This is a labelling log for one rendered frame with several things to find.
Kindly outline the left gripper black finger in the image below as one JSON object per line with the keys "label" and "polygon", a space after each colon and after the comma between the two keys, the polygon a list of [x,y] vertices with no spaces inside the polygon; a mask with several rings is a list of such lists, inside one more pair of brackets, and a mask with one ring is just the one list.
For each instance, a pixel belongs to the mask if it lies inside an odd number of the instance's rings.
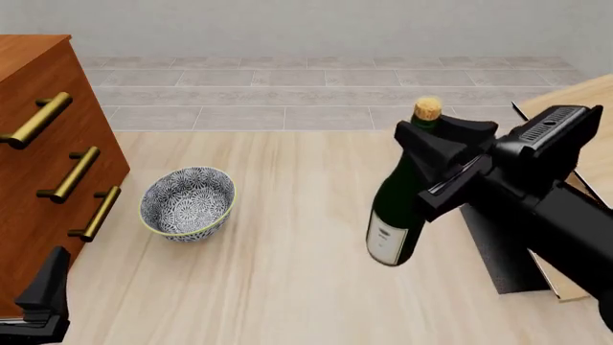
{"label": "left gripper black finger", "polygon": [[67,278],[71,255],[56,246],[30,285],[15,299],[25,317],[68,317]]}

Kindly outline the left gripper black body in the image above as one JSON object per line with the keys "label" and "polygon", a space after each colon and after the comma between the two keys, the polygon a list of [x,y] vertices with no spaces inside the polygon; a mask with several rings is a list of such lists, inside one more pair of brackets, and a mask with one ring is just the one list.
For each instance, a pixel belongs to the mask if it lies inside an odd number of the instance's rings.
{"label": "left gripper black body", "polygon": [[70,321],[64,315],[50,315],[44,321],[0,318],[0,345],[44,345],[61,343]]}

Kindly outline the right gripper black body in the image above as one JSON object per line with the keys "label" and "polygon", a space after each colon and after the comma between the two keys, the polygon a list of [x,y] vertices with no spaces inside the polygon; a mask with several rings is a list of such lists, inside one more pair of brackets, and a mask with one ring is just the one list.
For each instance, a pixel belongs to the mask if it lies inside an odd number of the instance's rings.
{"label": "right gripper black body", "polygon": [[477,205],[500,197],[503,179],[492,146],[467,146],[463,168],[448,180],[417,194],[417,215],[432,222],[466,203]]}

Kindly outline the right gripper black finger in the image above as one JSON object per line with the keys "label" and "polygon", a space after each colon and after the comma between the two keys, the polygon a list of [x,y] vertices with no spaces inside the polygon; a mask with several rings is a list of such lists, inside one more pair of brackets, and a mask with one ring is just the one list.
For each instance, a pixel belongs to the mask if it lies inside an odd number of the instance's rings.
{"label": "right gripper black finger", "polygon": [[439,137],[465,145],[480,145],[495,137],[498,124],[492,121],[462,120],[442,115],[439,118]]}
{"label": "right gripper black finger", "polygon": [[418,180],[425,188],[448,180],[463,168],[467,145],[437,137],[406,121],[397,123],[395,140],[413,161]]}

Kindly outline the dark green wine bottle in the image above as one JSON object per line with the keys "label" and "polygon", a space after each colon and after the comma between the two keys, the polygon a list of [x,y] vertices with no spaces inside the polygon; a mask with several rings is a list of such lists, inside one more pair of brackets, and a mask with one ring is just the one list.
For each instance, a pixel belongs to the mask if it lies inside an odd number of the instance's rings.
{"label": "dark green wine bottle", "polygon": [[366,247],[380,264],[399,266],[413,255],[425,224],[413,206],[423,189],[415,161],[402,154],[396,168],[379,187],[371,210]]}

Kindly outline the blue white patterned bowl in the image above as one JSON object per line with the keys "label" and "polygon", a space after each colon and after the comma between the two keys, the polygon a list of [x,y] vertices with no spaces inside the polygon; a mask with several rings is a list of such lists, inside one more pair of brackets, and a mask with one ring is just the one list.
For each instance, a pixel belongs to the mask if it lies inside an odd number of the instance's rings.
{"label": "blue white patterned bowl", "polygon": [[229,219],[237,200],[232,178],[220,169],[195,166],[160,177],[145,191],[139,216],[151,232],[172,242],[210,238]]}

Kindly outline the wooden cabinet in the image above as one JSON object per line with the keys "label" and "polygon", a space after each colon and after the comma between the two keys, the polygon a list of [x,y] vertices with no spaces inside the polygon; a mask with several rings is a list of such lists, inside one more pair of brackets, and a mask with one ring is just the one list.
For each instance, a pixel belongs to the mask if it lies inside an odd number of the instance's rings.
{"label": "wooden cabinet", "polygon": [[[78,255],[84,229],[101,203],[95,192],[121,186],[129,166],[69,35],[0,34],[0,134],[12,134],[39,109],[35,100],[66,92],[72,103],[25,149],[0,143],[0,318],[21,315],[15,298],[56,246]],[[36,197],[75,166],[69,153],[101,154],[65,203]]]}

